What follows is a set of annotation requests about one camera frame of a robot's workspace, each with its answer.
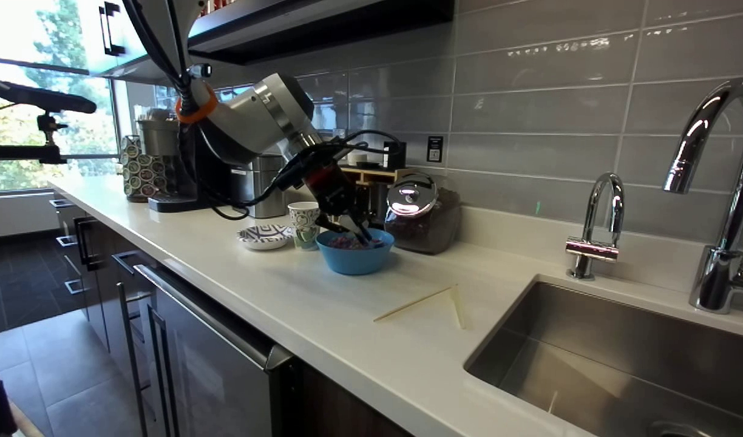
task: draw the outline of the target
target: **coffee machine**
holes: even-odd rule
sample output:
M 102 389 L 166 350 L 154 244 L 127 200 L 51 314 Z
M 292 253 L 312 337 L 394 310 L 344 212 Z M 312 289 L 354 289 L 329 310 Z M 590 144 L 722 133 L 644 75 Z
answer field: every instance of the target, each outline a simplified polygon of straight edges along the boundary
M 142 161 L 154 166 L 155 189 L 149 194 L 154 212 L 189 212 L 232 200 L 232 170 L 198 132 L 183 132 L 176 114 L 150 110 L 138 119 Z

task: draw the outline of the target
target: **white countertop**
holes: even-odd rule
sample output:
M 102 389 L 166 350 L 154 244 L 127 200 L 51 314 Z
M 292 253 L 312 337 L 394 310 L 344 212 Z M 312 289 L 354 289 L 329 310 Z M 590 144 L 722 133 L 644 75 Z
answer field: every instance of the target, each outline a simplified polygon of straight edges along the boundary
M 687 306 L 687 279 L 678 276 L 692 276 L 694 244 L 630 235 L 630 262 L 616 264 L 615 279 L 575 281 L 564 255 L 573 223 L 466 208 L 472 230 L 448 253 L 394 250 L 392 269 L 341 276 L 314 250 L 245 250 L 239 230 L 252 221 L 132 204 L 116 178 L 54 188 L 412 435 L 590 435 L 465 372 L 466 358 L 534 279 L 743 335 L 741 310 L 712 315 Z M 659 258 L 673 250 L 681 264 L 669 258 L 666 269 L 655 262 L 644 275 L 632 262 L 650 258 L 650 245 Z

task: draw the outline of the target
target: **faucet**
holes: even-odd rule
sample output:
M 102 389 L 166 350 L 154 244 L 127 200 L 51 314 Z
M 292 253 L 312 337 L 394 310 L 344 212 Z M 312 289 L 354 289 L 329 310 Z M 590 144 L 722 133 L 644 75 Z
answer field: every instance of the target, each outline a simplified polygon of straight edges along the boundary
M 603 245 L 603 244 L 592 244 L 592 228 L 595 228 L 595 208 L 607 185 L 612 185 L 612 200 L 610 200 L 612 244 Z M 624 185 L 615 172 L 605 172 L 595 181 L 587 194 L 582 239 L 565 241 L 565 253 L 573 255 L 573 268 L 569 269 L 571 276 L 592 279 L 592 259 L 615 262 L 620 258 L 616 244 L 622 233 L 622 216 L 624 216 Z
M 738 100 L 743 105 L 743 77 L 724 83 L 690 117 L 681 149 L 673 156 L 663 189 L 686 194 L 692 185 L 699 156 L 720 114 Z M 743 168 L 716 245 L 707 245 L 690 303 L 707 310 L 727 310 L 735 289 L 743 289 L 743 253 L 735 250 L 743 228 Z

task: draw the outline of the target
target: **white plate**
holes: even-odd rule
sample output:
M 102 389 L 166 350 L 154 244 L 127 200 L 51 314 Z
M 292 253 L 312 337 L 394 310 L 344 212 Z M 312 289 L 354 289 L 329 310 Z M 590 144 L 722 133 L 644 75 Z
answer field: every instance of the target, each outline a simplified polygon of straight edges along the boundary
M 241 241 L 249 250 L 276 250 L 292 241 L 285 225 L 251 225 L 241 230 Z

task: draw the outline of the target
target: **sink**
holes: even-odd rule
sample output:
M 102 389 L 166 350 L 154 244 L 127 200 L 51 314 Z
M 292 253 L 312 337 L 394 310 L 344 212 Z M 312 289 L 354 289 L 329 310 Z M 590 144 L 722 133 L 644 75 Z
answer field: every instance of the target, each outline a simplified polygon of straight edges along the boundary
M 466 372 L 607 437 L 743 437 L 743 337 L 534 281 Z

